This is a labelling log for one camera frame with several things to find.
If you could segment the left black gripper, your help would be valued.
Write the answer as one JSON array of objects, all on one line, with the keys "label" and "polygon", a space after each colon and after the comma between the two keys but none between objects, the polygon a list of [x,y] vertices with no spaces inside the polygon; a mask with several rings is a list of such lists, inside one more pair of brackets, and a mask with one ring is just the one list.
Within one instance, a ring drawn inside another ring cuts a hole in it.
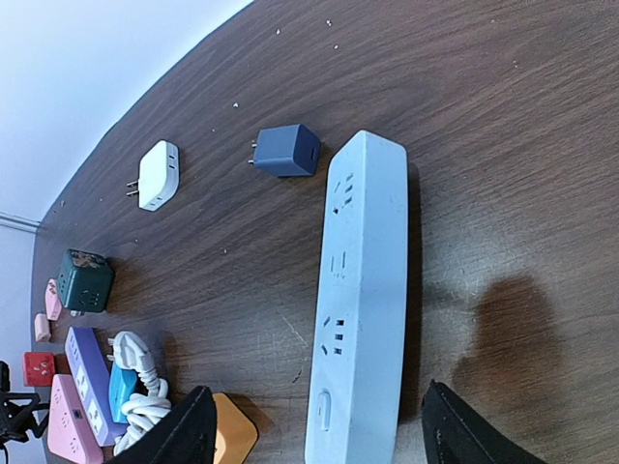
[{"label": "left black gripper", "polygon": [[10,384],[10,369],[1,362],[1,442],[29,441],[28,432],[39,439],[48,425],[48,416],[35,418],[38,411],[47,411],[48,404],[42,403],[37,393],[13,392]]}]

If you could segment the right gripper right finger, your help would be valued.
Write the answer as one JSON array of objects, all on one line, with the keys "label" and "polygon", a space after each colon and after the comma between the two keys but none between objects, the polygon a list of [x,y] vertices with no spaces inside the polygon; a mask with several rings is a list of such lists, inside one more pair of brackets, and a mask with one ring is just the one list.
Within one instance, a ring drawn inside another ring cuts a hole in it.
[{"label": "right gripper right finger", "polygon": [[429,463],[545,463],[505,437],[442,382],[428,386],[422,428]]}]

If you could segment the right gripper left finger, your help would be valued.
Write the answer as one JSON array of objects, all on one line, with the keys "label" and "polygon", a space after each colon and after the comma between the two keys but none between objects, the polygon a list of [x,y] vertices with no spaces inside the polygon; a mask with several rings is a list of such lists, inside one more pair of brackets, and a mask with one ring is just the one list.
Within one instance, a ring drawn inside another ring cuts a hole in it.
[{"label": "right gripper left finger", "polygon": [[212,464],[217,408],[208,387],[195,387],[145,437],[108,460],[117,464]]}]

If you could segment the red cube socket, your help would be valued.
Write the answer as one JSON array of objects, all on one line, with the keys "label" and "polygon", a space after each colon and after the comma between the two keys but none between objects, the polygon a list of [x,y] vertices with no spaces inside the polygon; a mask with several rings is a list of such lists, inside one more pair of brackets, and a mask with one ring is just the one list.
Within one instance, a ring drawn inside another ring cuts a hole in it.
[{"label": "red cube socket", "polygon": [[56,374],[70,374],[67,357],[47,352],[26,352],[22,357],[26,387],[50,387]]}]

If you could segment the pink triangular socket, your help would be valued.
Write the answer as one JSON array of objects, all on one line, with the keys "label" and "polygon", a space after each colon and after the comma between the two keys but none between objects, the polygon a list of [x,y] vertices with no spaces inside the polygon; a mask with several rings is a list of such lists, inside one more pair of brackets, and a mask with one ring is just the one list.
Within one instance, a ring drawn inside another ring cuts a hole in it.
[{"label": "pink triangular socket", "polygon": [[74,378],[69,374],[56,374],[52,380],[47,446],[51,453],[73,463],[103,463],[103,450],[86,418]]}]

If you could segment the blue square plug adapter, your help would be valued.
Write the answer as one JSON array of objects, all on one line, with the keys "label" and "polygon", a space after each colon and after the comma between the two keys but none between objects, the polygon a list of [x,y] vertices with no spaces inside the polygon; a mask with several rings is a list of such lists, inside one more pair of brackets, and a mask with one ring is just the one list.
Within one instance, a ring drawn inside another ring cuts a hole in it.
[{"label": "blue square plug adapter", "polygon": [[128,424],[122,406],[131,399],[136,389],[138,376],[134,370],[123,369],[116,363],[112,365],[108,388],[108,402],[112,420],[115,423]]}]

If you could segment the purple power strip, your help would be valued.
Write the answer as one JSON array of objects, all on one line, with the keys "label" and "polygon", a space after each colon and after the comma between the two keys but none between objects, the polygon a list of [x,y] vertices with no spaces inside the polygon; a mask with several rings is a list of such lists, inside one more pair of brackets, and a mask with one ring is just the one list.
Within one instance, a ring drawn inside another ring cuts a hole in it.
[{"label": "purple power strip", "polygon": [[97,443],[102,448],[113,447],[115,439],[122,437],[127,427],[112,419],[108,399],[110,373],[94,331],[91,328],[69,327],[65,354]]}]

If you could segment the beige pink plug adapter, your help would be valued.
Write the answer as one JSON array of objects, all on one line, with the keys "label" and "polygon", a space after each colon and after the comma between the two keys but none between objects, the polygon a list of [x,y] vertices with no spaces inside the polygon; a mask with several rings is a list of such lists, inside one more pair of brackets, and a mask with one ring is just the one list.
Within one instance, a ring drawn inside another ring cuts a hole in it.
[{"label": "beige pink plug adapter", "polygon": [[38,343],[49,342],[51,339],[49,320],[43,313],[38,313],[34,318],[34,334]]}]

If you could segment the light blue power strip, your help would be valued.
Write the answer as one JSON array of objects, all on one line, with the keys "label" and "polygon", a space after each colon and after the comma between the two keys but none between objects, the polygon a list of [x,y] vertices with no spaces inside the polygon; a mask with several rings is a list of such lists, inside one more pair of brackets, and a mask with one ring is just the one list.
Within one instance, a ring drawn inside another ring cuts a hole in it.
[{"label": "light blue power strip", "polygon": [[328,170],[306,462],[392,462],[407,274],[406,151],[360,130]]}]

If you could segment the pink square plug adapter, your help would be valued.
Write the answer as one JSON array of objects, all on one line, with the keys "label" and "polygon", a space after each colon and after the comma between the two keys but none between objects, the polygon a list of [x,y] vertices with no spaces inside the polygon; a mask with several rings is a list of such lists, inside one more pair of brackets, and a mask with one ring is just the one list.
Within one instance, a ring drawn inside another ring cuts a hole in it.
[{"label": "pink square plug adapter", "polygon": [[51,278],[45,288],[44,303],[46,318],[49,321],[57,321],[63,311],[63,305],[59,298],[57,281]]}]

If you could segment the dark green cube adapter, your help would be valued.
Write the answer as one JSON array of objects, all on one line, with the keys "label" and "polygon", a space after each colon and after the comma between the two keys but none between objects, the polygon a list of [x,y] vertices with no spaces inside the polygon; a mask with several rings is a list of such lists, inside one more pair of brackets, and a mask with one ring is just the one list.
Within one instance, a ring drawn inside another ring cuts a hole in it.
[{"label": "dark green cube adapter", "polygon": [[103,256],[68,248],[57,277],[59,299],[69,311],[102,313],[114,278],[115,272]]}]

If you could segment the white charger plug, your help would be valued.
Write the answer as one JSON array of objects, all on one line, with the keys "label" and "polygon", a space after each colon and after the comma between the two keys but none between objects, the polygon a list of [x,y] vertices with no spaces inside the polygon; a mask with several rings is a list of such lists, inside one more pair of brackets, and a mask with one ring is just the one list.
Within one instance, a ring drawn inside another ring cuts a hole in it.
[{"label": "white charger plug", "polygon": [[180,185],[179,148],[159,140],[138,164],[138,178],[127,183],[127,197],[137,197],[139,209],[155,212],[167,203]]}]

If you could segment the black charger plug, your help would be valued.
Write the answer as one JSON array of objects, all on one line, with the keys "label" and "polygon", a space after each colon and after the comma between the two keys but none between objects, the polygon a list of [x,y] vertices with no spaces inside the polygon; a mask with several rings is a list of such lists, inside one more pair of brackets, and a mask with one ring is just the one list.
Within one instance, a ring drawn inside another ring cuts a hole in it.
[{"label": "black charger plug", "polygon": [[311,177],[317,170],[319,137],[303,124],[261,130],[250,164],[277,178]]}]

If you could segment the orange power strip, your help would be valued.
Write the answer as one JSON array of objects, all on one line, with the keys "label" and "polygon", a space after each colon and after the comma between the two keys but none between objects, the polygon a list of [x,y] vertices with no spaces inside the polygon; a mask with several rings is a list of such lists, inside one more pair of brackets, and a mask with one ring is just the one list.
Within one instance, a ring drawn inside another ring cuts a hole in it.
[{"label": "orange power strip", "polygon": [[225,393],[213,394],[217,409],[215,464],[243,464],[258,440],[254,423]]}]

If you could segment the left aluminium post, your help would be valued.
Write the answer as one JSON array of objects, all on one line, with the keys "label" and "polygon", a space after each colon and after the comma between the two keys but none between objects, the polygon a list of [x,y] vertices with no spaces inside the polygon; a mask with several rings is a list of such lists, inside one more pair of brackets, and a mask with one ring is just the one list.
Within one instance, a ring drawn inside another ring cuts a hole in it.
[{"label": "left aluminium post", "polygon": [[10,215],[5,212],[0,213],[0,223],[3,227],[28,233],[35,233],[41,224],[39,221],[35,221],[33,219],[25,217]]}]

